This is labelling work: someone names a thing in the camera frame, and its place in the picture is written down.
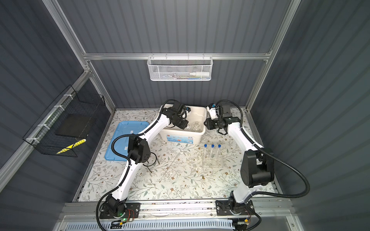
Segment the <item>clear glass flask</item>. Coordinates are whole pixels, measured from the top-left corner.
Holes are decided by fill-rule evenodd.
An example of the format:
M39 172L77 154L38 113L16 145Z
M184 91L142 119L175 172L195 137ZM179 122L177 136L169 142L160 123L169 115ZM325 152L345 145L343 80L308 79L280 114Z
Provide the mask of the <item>clear glass flask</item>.
M192 128L193 128L193 131L194 132L202 132L202 126L197 121L193 124L193 127Z

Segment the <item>white plastic storage bin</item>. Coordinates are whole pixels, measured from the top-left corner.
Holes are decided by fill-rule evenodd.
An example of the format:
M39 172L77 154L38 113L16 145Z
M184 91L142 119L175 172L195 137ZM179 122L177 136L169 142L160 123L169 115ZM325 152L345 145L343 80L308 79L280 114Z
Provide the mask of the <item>white plastic storage bin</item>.
M206 131L204 122L207 118L207 110L204 107L189 106L191 111L187 113L188 125L184 130L174 126L167 126L160 132L164 141L185 144L200 144L201 138Z

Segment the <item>blue capped test tube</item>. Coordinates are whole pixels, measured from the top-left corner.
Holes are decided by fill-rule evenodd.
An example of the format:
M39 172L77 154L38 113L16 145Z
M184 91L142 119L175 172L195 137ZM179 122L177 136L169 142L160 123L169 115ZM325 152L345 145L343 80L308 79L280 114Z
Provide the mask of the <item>blue capped test tube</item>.
M218 145L218 149L217 149L217 155L216 155L216 160L217 160L217 164L219 165L219 166L221 166L222 165L222 161L221 161L221 147L222 147L222 145L221 144L219 144Z
M202 164L205 166L206 165L206 158L207 158L207 149L208 145L207 144L204 144L204 148L203 148L203 157L202 157Z
M212 163L213 161L213 151L214 151L214 144L211 145L211 149L210 149L210 155L209 155L209 162L210 164Z

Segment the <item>thin wire test tube brush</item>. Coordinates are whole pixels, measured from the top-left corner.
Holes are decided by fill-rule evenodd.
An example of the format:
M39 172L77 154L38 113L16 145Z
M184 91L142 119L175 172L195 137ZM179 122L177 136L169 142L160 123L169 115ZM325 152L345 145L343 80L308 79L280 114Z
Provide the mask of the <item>thin wire test tube brush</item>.
M174 167L174 165L178 162L178 159L180 158L181 156L181 153L177 154L177 156L173 159L173 161L171 162L171 164L168 166L168 169L166 171L166 173L168 175L171 175L172 173L172 168Z

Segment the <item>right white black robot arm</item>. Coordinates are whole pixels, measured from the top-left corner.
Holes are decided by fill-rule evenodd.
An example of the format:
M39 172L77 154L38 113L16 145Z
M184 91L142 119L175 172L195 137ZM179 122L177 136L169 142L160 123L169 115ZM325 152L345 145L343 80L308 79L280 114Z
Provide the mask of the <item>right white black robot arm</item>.
M233 116L230 107L222 102L207 106L209 117L204 125L208 130L224 130L243 152L240 167L241 183L230 193L227 200L217 200L216 209L219 216L240 215L251 212L250 199L255 195L268 195L281 198L300 198L310 191L308 179L295 167L275 157L268 149L259 144L243 127L243 117ZM294 172L304 183L304 190L295 194L270 193L260 191L262 186L275 178L275 162Z

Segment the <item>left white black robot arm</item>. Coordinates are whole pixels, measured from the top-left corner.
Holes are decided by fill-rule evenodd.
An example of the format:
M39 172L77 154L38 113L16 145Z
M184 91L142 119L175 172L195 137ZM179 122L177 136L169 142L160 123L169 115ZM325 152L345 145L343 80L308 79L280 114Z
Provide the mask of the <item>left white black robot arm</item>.
M143 164L150 158L151 151L149 148L153 139L167 126L174 125L182 130L188 126L188 114L191 109L188 106L180 103L177 100L167 100L165 103L173 102L171 107L162 105L158 117L149 124L145 130L139 134L124 134L117 137L111 145L112 152L124 159L126 159L126 166L124 173L119 179L117 186L105 193L98 201L96 206L96 219L99 220L99 212L101 208L109 212L110 216L114 218L122 218L126 212L125 206L128 198L130 186L132 185L137 172ZM129 138L128 155L120 154L115 144L121 138Z

